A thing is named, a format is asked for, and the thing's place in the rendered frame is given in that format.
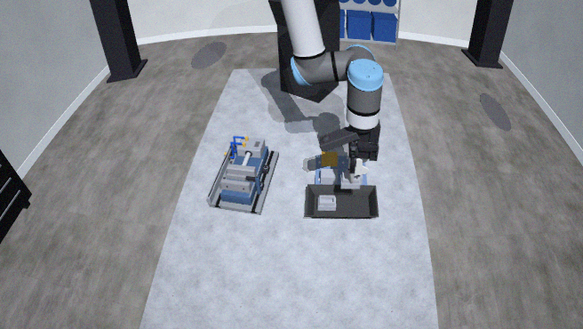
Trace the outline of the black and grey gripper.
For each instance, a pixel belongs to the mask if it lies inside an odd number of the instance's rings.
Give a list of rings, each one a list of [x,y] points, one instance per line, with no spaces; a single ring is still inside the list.
[[[380,123],[369,130],[358,129],[352,125],[349,126],[358,132],[360,138],[359,140],[348,143],[348,178],[353,183],[356,175],[369,172],[369,168],[363,166],[363,163],[367,162],[368,159],[369,161],[377,161]]]

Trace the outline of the yellow block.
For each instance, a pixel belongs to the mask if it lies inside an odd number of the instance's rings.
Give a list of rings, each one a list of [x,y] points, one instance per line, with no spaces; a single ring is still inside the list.
[[[337,166],[338,152],[322,152],[322,166]]]

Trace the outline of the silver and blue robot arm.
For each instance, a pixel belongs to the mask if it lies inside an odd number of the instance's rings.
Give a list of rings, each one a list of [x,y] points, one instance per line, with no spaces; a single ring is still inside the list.
[[[384,75],[371,51],[353,44],[345,51],[326,52],[314,0],[281,0],[281,4],[294,55],[291,70],[297,84],[347,81],[347,122],[363,130],[375,127]],[[358,132],[347,126],[321,136],[319,147],[325,152],[359,139]]]

